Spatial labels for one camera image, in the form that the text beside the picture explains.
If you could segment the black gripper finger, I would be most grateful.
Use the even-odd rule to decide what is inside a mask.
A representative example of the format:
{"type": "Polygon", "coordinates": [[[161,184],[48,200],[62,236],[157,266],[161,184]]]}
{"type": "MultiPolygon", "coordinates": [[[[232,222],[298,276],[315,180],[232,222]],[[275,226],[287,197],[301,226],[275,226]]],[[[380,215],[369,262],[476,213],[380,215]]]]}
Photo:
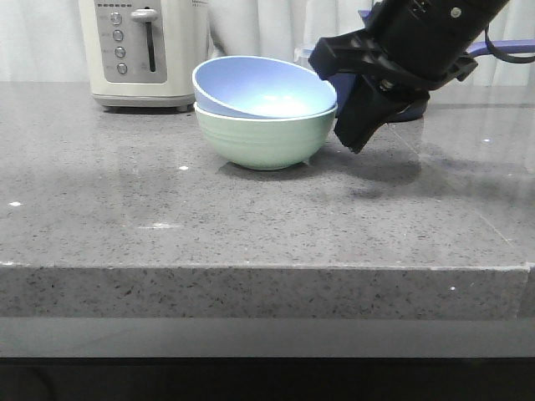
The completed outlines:
{"type": "Polygon", "coordinates": [[[338,112],[334,133],[342,145],[358,154],[381,126],[422,117],[429,99],[425,90],[385,89],[379,82],[359,76],[338,112]]]}
{"type": "Polygon", "coordinates": [[[313,71],[323,80],[335,74],[355,74],[397,80],[401,67],[365,29],[320,38],[309,56],[313,71]]]}

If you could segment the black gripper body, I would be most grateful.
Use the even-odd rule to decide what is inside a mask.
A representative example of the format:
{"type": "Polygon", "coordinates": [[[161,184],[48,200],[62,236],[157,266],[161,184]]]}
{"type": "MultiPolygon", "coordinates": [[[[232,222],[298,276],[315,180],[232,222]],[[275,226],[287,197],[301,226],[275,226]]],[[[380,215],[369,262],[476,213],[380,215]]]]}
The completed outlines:
{"type": "Polygon", "coordinates": [[[466,49],[479,34],[478,1],[381,1],[365,30],[378,50],[366,74],[376,80],[437,89],[477,66],[466,49]]]}

